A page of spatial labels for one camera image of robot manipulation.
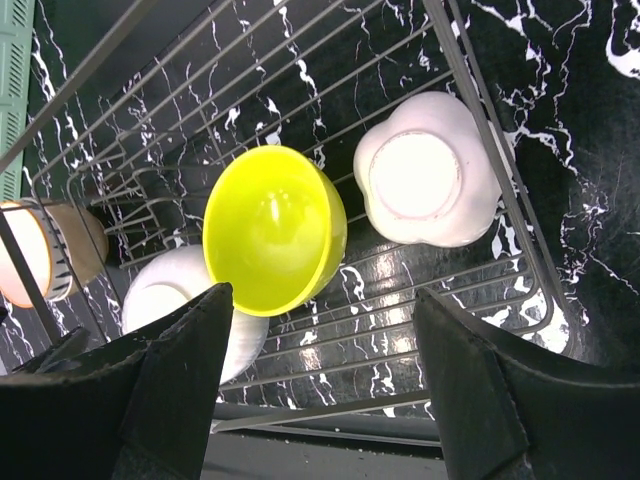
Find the striped white bowl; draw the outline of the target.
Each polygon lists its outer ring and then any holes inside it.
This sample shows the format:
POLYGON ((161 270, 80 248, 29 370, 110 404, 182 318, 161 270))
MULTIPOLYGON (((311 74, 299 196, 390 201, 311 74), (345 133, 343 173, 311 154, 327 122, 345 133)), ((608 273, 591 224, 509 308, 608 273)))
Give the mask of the striped white bowl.
MULTIPOLYGON (((69 250, 51 213, 30 198, 2 202, 1 210, 44 299, 50 302, 65 299, 73 284, 65 260, 69 250)), ((33 307, 4 245, 1 245, 1 293, 15 306, 33 307)))

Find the beige bowl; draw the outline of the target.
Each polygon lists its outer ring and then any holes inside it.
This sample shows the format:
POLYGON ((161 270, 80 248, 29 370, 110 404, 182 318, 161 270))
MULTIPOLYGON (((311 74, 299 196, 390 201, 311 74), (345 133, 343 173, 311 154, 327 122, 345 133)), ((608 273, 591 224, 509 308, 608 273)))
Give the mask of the beige bowl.
POLYGON ((87 209, 70 204, 47 208, 57 223, 68 249, 71 266, 85 287, 104 269, 109 252, 102 223, 87 209))

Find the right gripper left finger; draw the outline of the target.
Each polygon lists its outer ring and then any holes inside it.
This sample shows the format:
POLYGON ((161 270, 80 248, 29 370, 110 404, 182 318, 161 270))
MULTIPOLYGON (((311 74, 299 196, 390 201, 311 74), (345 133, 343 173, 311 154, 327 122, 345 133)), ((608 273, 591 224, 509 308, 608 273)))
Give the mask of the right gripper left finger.
POLYGON ((219 283, 95 349, 78 327, 1 378, 5 479, 196 479, 227 350, 219 283))

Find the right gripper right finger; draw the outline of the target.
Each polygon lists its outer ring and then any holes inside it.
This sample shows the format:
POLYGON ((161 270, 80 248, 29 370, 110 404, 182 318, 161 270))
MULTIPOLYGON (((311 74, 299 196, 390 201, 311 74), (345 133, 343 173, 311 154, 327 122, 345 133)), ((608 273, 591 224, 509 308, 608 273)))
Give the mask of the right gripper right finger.
POLYGON ((429 289, 413 325, 450 478, 638 478, 638 375, 553 353, 429 289))

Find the black wire dish rack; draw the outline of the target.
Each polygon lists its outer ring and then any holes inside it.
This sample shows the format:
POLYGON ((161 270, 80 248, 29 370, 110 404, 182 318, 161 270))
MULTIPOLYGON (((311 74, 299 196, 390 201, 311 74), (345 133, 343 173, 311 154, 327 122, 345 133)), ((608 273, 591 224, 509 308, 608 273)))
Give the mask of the black wire dish rack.
POLYGON ((45 197, 95 209, 109 266, 54 303, 62 331, 97 347, 123 332, 126 290, 152 259, 198 243, 210 188, 241 153, 301 151, 333 181, 348 243, 328 286, 274 316, 256 361, 224 384, 219 421, 326 424, 355 415, 430 418, 411 321, 435 290, 554 352, 570 342, 563 304, 533 259, 524 206, 500 206, 468 247, 398 245, 371 226, 352 171, 359 139, 412 95, 458 91, 420 1, 225 1, 117 82, 76 94, 35 138, 28 169, 45 197))

